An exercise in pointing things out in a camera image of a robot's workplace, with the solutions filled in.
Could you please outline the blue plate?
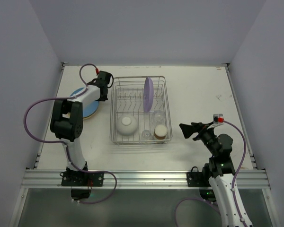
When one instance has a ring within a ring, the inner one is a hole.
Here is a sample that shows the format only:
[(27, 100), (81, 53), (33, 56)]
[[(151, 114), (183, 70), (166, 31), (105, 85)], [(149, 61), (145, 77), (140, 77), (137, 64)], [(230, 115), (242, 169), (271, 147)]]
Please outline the blue plate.
[[(84, 88), (80, 87), (74, 90), (70, 96), (74, 96), (75, 94), (82, 91)], [(89, 104), (88, 106), (83, 108), (83, 120), (90, 118), (98, 109), (99, 101), (94, 101), (93, 103)]]

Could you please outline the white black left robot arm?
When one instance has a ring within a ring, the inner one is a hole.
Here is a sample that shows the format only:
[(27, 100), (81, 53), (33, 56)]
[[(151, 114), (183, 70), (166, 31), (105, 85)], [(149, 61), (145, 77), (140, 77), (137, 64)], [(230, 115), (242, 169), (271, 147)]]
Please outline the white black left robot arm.
[(88, 174), (88, 167), (83, 157), (80, 135), (83, 131), (83, 109), (95, 101), (108, 100), (110, 82), (114, 81), (111, 73), (99, 71), (97, 77), (87, 83), (84, 90), (66, 99), (57, 99), (53, 105), (50, 130), (62, 143), (66, 157), (66, 179), (83, 178)]

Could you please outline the yellow plate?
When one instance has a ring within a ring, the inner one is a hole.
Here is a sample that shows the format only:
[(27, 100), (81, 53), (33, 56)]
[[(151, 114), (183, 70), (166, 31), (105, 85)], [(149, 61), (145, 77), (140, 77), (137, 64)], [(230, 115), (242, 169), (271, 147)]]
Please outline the yellow plate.
[(86, 117), (83, 117), (83, 120), (87, 120), (87, 119), (91, 118), (92, 116), (95, 115), (95, 113), (96, 113), (96, 112), (93, 112), (93, 113), (91, 113), (90, 115), (88, 115), (88, 116), (86, 116)]

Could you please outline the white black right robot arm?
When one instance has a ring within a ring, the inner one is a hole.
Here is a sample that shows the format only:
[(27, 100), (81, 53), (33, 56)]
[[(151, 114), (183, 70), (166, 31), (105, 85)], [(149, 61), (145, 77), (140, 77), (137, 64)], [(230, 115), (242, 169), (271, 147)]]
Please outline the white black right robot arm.
[(233, 139), (227, 134), (217, 136), (214, 133), (214, 128), (223, 123), (225, 120), (222, 117), (216, 117), (210, 123), (179, 125), (185, 139), (196, 134), (193, 140), (200, 140), (212, 155), (201, 171), (194, 166), (187, 172), (187, 185), (212, 188), (211, 197), (218, 204), (224, 227), (251, 227), (253, 224), (246, 213), (236, 181), (240, 170), (234, 168), (231, 159)]

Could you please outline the purple plate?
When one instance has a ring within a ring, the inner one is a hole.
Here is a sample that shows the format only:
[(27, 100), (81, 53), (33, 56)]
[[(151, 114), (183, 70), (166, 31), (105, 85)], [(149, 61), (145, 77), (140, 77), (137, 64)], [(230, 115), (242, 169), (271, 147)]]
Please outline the purple plate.
[(153, 105), (154, 86), (150, 77), (145, 79), (143, 89), (143, 110), (145, 113), (149, 112)]

